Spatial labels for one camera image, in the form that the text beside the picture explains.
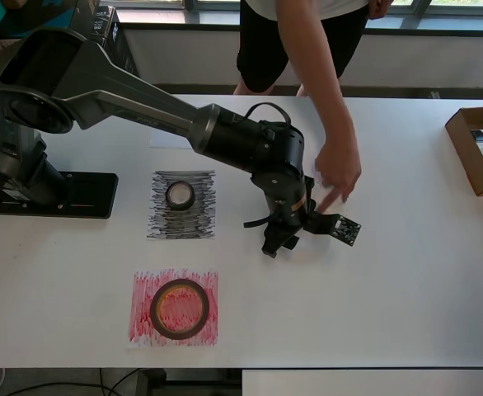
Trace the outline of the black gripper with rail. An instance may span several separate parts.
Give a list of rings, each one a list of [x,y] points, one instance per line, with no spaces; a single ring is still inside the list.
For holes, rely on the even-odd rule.
[[[313,205],[308,205],[307,208],[301,206],[297,210],[291,210],[291,207],[286,205],[276,206],[271,211],[270,220],[265,228],[265,240],[261,251],[266,256],[275,258],[281,243],[284,243],[284,248],[294,250],[299,240],[296,233],[320,215]]]

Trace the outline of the person's left hand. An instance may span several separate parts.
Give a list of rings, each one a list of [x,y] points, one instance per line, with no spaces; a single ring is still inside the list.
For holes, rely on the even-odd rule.
[[[392,3],[393,0],[369,0],[368,19],[377,20],[384,18]]]

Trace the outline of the person's right hand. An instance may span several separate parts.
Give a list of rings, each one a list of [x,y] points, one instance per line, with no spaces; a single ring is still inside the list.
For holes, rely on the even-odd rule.
[[[320,203],[326,211],[337,199],[347,201],[361,176],[359,149],[355,139],[332,139],[324,143],[316,159],[316,170],[332,190]]]

